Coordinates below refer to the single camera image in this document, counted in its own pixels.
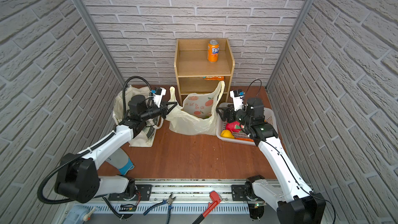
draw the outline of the yellow lemon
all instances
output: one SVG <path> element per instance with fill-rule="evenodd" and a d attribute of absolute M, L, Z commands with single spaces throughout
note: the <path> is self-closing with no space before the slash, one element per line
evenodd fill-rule
<path fill-rule="evenodd" d="M 235 137 L 232 135 L 232 133 L 231 133 L 230 130 L 224 130 L 224 131 L 222 131 L 220 136 L 223 137 L 223 138 L 232 138 L 232 139 L 235 138 Z"/>

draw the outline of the pliers jaw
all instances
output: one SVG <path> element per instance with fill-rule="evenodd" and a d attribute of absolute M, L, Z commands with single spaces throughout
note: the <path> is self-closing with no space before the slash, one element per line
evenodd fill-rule
<path fill-rule="evenodd" d="M 167 199 L 167 204 L 171 205 L 176 197 L 172 198 L 173 193 L 170 194 L 169 198 Z"/>

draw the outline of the orange soda can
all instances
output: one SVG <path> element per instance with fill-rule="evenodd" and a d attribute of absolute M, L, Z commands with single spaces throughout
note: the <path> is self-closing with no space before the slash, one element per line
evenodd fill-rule
<path fill-rule="evenodd" d="M 207 60 L 209 62 L 216 62 L 218 60 L 218 41 L 210 40 L 207 46 Z"/>

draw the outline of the wooden table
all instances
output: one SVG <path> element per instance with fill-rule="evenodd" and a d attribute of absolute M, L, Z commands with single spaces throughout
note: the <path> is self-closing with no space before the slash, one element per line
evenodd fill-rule
<path fill-rule="evenodd" d="M 163 100 L 170 98 L 169 87 Z M 231 90 L 247 87 L 231 87 Z M 255 97 L 259 87 L 252 86 L 248 97 Z M 264 106 L 271 108 L 264 87 L 259 97 Z M 129 147 L 122 149 L 135 165 L 127 176 L 133 178 L 170 179 L 244 179 L 262 175 L 266 179 L 276 179 L 267 159 L 256 146 L 225 142 L 216 136 L 187 136 L 169 130 L 169 122 L 164 121 L 157 130 L 152 147 Z M 119 171 L 105 162 L 98 175 L 117 175 Z"/>

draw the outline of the metal corner post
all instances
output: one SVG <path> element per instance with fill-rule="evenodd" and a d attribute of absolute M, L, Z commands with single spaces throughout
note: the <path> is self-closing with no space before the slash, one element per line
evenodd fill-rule
<path fill-rule="evenodd" d="M 86 23 L 88 30 L 91 32 L 94 40 L 97 42 L 99 49 L 102 51 L 105 60 L 108 62 L 109 66 L 111 67 L 113 73 L 115 74 L 117 80 L 121 85 L 124 84 L 124 79 L 119 71 L 119 68 L 116 65 L 115 60 L 113 59 L 111 52 L 109 51 L 108 47 L 106 46 L 105 41 L 103 40 L 100 31 L 97 28 L 97 25 L 94 23 L 94 20 L 91 17 L 91 14 L 88 12 L 86 5 L 84 4 L 83 0 L 72 0 L 77 11 L 82 16 L 83 21 Z"/>
<path fill-rule="evenodd" d="M 272 82 L 275 80 L 276 75 L 279 71 L 279 68 L 282 65 L 282 62 L 285 60 L 285 57 L 287 55 L 287 52 L 289 51 L 290 46 L 293 44 L 294 40 L 296 39 L 296 36 L 301 28 L 301 25 L 304 23 L 304 20 L 307 16 L 307 13 L 310 11 L 312 3 L 314 0 L 305 0 L 304 4 L 296 18 L 295 23 L 293 24 L 293 28 L 290 31 L 289 37 L 287 38 L 285 45 L 283 46 L 282 52 L 279 55 L 279 58 L 275 64 L 274 69 L 272 70 L 271 76 L 265 86 L 266 90 L 268 91 L 269 85 L 272 84 Z"/>

